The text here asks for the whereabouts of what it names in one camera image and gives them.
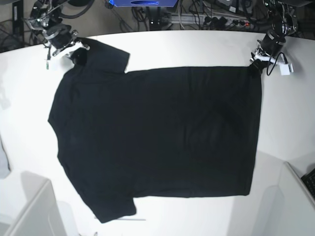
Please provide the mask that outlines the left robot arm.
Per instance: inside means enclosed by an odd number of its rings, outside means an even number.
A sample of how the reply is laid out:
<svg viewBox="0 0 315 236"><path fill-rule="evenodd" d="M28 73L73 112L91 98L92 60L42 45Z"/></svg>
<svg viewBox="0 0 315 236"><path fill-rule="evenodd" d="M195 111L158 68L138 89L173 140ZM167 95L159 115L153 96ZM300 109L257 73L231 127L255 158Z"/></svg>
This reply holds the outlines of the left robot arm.
<svg viewBox="0 0 315 236"><path fill-rule="evenodd" d="M279 68L282 76L290 75L294 68L283 52L283 47L286 37L297 31L295 7L278 0L265 0L264 5L268 9L267 23L270 28L251 52L251 63L259 71L265 69L267 76L272 74L275 67Z"/></svg>

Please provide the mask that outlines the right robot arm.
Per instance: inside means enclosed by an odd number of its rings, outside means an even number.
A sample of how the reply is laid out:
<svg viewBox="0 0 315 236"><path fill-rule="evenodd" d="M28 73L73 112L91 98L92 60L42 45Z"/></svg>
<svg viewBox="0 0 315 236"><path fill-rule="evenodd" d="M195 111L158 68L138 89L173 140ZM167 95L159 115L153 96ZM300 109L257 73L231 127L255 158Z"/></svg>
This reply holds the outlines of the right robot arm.
<svg viewBox="0 0 315 236"><path fill-rule="evenodd" d="M69 3L84 9L74 15L62 13L62 8ZM38 0L34 3L31 15L24 23L34 33L44 38L47 48L46 67L52 58L66 57L74 64L84 63L84 55L90 47L78 38L78 31L63 23L63 19L76 19L84 15L93 5L93 0Z"/></svg>

